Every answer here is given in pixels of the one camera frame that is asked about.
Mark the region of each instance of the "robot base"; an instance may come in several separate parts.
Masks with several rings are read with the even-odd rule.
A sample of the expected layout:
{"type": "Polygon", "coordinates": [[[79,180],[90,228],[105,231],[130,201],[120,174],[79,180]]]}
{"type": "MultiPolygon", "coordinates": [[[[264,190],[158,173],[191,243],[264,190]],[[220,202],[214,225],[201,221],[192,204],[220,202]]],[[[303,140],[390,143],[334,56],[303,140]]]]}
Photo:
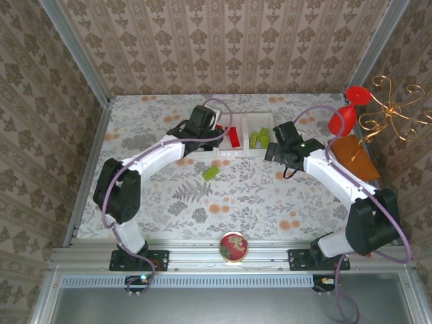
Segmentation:
{"type": "MultiPolygon", "coordinates": [[[[327,258],[319,248],[318,241],[323,238],[317,238],[310,243],[310,248],[288,250],[288,260],[291,271],[335,271],[342,255],[336,255],[327,258]]],[[[342,261],[341,270],[350,270],[350,260],[342,261]]]]}
{"type": "MultiPolygon", "coordinates": [[[[109,261],[110,271],[141,271],[151,272],[151,266],[144,260],[135,258],[119,246],[118,250],[114,250],[111,253],[111,260],[109,261]]],[[[147,243],[142,248],[139,255],[148,258],[153,262],[156,268],[156,272],[168,271],[169,264],[169,251],[168,250],[148,250],[147,243]]]]}

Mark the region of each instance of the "gold wire decoration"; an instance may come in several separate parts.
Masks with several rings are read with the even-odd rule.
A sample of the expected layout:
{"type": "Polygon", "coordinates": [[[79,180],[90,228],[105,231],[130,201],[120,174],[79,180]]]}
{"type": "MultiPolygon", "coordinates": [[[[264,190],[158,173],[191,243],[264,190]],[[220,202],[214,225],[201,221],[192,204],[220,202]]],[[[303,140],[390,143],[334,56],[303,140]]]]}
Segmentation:
{"type": "MultiPolygon", "coordinates": [[[[416,118],[407,117],[404,114],[402,114],[402,108],[407,107],[409,105],[412,105],[414,103],[419,102],[426,96],[425,89],[419,86],[418,84],[410,84],[406,87],[406,90],[409,93],[417,94],[417,98],[410,101],[409,103],[405,103],[403,105],[400,105],[399,103],[392,101],[392,89],[393,89],[393,82],[387,77],[387,76],[374,76],[372,78],[372,84],[374,86],[381,87],[383,86],[383,83],[387,81],[389,84],[389,92],[388,92],[388,100],[384,103],[379,101],[373,94],[371,94],[372,99],[375,100],[380,106],[381,110],[374,112],[374,113],[363,113],[359,118],[358,122],[360,124],[360,127],[363,130],[366,130],[369,132],[368,134],[364,135],[359,141],[358,145],[361,147],[361,144],[363,142],[369,143],[372,141],[372,139],[381,133],[384,129],[388,127],[388,125],[391,125],[393,128],[393,131],[395,132],[396,136],[401,139],[405,140],[407,142],[411,142],[413,140],[417,139],[417,131],[414,128],[407,128],[405,129],[405,132],[401,133],[395,126],[393,122],[393,118],[395,117],[401,117],[407,120],[411,120],[413,122],[417,122],[423,125],[432,125],[432,110],[428,109],[425,111],[425,116],[430,121],[423,121],[416,118]],[[383,117],[383,121],[378,121],[377,117],[383,117]]],[[[357,151],[355,156],[351,158],[351,161],[353,161],[357,154],[360,152],[360,149],[357,151]]]]}

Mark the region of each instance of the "damask wallpaper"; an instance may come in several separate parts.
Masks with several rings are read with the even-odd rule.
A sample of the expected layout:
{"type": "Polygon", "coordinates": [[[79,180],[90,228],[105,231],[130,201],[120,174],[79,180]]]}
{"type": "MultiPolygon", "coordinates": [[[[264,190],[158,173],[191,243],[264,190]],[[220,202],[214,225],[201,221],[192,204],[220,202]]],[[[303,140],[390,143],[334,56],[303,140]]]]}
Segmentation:
{"type": "Polygon", "coordinates": [[[115,95],[343,92],[389,0],[59,0],[115,95]]]}
{"type": "Polygon", "coordinates": [[[101,108],[38,1],[0,1],[0,323],[25,323],[101,108]]]}
{"type": "MultiPolygon", "coordinates": [[[[412,100],[406,87],[418,84],[427,95],[421,102],[403,110],[409,117],[427,121],[424,112],[432,109],[432,1],[411,1],[365,86],[373,89],[371,78],[385,74],[394,81],[393,96],[400,103],[412,100]]],[[[385,98],[388,88],[375,89],[385,98]]],[[[394,119],[404,133],[414,128],[414,142],[398,139],[390,128],[369,145],[383,184],[398,194],[400,215],[405,232],[410,236],[417,270],[426,285],[432,304],[432,126],[402,118],[394,119]]]]}

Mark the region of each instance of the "yellow-green block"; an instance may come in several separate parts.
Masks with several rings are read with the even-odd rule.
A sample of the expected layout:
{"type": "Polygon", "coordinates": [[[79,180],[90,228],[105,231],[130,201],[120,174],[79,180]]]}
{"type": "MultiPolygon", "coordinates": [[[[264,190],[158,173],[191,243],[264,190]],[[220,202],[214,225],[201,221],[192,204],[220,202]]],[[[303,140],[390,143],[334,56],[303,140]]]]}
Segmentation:
{"type": "Polygon", "coordinates": [[[258,140],[258,132],[253,132],[252,138],[250,139],[250,142],[249,142],[249,147],[251,149],[255,148],[255,146],[257,145],[257,140],[258,140]]]}
{"type": "Polygon", "coordinates": [[[261,128],[261,130],[259,131],[259,137],[263,137],[263,136],[268,136],[269,135],[269,130],[266,128],[261,128]]]}
{"type": "Polygon", "coordinates": [[[219,169],[215,166],[212,166],[210,169],[207,169],[202,173],[202,177],[205,181],[212,180],[219,173],[219,169]]]}
{"type": "Polygon", "coordinates": [[[270,143],[270,139],[269,139],[268,135],[261,136],[261,147],[263,149],[266,149],[267,147],[269,147],[269,143],[270,143]]]}

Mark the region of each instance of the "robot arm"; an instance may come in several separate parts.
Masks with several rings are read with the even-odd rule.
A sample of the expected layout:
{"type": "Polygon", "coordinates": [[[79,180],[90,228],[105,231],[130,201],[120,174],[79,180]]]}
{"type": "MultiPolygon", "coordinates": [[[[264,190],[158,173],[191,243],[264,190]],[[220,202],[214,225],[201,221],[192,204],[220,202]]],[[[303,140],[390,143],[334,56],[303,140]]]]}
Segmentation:
{"type": "Polygon", "coordinates": [[[372,194],[397,223],[399,220],[396,195],[388,190],[378,190],[357,178],[333,157],[331,163],[348,174],[360,187],[354,185],[330,165],[324,146],[315,140],[303,141],[292,121],[273,129],[277,143],[270,143],[265,160],[276,161],[286,167],[304,171],[326,186],[349,212],[346,229],[327,234],[311,243],[315,263],[344,253],[367,255],[399,238],[394,226],[366,195],[372,194]]]}
{"type": "Polygon", "coordinates": [[[223,133],[223,130],[215,128],[219,114],[218,110],[196,106],[190,119],[182,121],[168,131],[159,143],[123,161],[109,159],[104,163],[93,195],[93,200],[100,209],[102,209],[108,186],[113,177],[125,165],[130,165],[120,175],[108,197],[106,215],[109,227],[115,226],[115,233],[122,246],[129,251],[145,254],[147,250],[146,241],[134,218],[140,208],[142,184],[166,165],[185,157],[199,147],[207,150],[218,147],[222,138],[212,142],[201,142],[200,139],[214,138],[223,133]],[[186,143],[176,141],[183,138],[196,141],[186,143]]]}

